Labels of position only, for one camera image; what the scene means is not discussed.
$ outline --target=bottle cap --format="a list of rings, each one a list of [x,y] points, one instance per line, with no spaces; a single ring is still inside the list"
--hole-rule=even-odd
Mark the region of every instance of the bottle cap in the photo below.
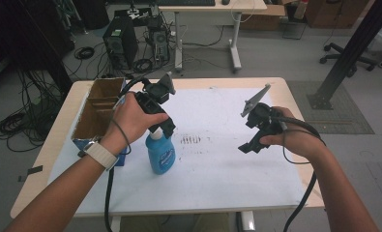
[[[151,136],[152,139],[158,140],[158,139],[162,138],[163,133],[162,133],[161,129],[157,129],[157,130],[155,130],[155,132],[151,132],[149,135]]]

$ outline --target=chair wheel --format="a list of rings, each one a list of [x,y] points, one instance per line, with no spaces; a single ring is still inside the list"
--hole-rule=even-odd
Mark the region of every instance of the chair wheel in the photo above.
[[[320,62],[320,64],[326,64],[326,62],[327,62],[326,57],[320,58],[319,62]]]
[[[332,49],[332,47],[330,45],[325,45],[323,47],[323,50],[325,50],[325,51],[330,51],[330,49]]]
[[[371,66],[368,66],[368,67],[367,67],[367,70],[368,70],[369,72],[371,72],[372,70],[374,70],[374,68],[375,68],[375,66],[371,65]]]

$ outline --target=table leg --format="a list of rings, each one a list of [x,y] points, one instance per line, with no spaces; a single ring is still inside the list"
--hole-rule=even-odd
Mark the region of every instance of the table leg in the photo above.
[[[182,40],[179,33],[179,13],[175,12],[176,48],[175,48],[175,70],[182,70]]]
[[[239,26],[241,24],[242,13],[235,13],[235,24],[233,26],[233,38],[230,42],[230,53],[232,54],[233,68],[238,71],[242,68],[241,60],[239,58],[238,47],[236,42],[238,40]]]
[[[120,226],[121,226],[120,224],[121,224],[121,217],[118,217],[118,216],[112,217],[111,229],[113,232],[119,232]]]
[[[253,211],[242,211],[241,217],[243,231],[256,231],[254,226]]]

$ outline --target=wrist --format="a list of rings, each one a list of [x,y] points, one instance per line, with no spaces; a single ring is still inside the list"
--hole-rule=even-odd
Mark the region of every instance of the wrist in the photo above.
[[[319,148],[315,149],[314,152],[312,152],[311,155],[307,157],[310,163],[319,163],[323,162],[325,158],[328,158],[329,156],[332,156],[333,154],[330,152],[330,150],[326,146],[320,146]]]
[[[122,139],[112,139],[108,136],[104,136],[100,144],[114,156],[117,156],[128,146],[127,142],[122,141]]]

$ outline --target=hand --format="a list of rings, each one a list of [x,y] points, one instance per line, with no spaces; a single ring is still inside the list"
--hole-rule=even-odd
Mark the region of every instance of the hand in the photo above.
[[[283,107],[274,107],[281,111],[284,117],[294,118],[292,112]],[[268,135],[260,138],[260,143],[263,145],[282,145],[284,137],[284,147],[290,152],[311,160],[313,156],[317,156],[320,152],[326,149],[326,146],[320,139],[310,135],[307,130],[294,124],[288,124],[287,130],[283,134]]]
[[[124,131],[129,141],[126,141],[117,126],[110,122],[109,127],[103,137],[101,144],[114,155],[117,155],[128,146],[128,143],[135,142],[146,130],[158,123],[168,119],[165,113],[146,114],[137,103],[133,93],[125,96],[125,102],[116,107],[113,119]]]

